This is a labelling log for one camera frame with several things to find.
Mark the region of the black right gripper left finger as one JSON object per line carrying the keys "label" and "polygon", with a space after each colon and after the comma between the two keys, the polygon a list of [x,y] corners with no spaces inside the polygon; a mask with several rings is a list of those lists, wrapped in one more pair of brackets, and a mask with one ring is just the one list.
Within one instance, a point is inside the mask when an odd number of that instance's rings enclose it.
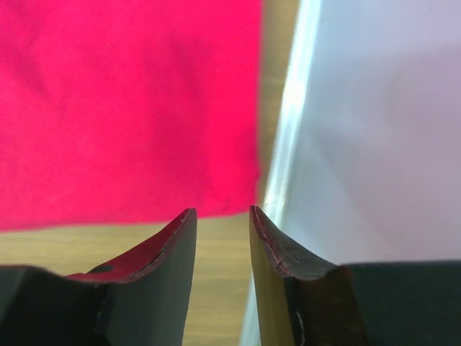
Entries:
{"label": "black right gripper left finger", "polygon": [[86,273],[1,267],[3,345],[180,345],[192,289],[197,213]]}

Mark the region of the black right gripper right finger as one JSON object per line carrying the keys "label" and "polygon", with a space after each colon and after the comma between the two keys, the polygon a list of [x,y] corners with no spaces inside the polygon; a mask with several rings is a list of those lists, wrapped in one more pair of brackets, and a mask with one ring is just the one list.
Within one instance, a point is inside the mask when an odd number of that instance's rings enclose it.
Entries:
{"label": "black right gripper right finger", "polygon": [[249,211],[263,345],[458,345],[458,261],[335,265]]}

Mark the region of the pink t shirt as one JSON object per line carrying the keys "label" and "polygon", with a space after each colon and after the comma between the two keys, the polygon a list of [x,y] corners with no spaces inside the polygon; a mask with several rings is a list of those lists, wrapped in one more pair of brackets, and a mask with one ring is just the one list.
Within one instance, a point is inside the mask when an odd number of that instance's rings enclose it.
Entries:
{"label": "pink t shirt", "polygon": [[3,1],[1,229],[256,202],[260,1]]}

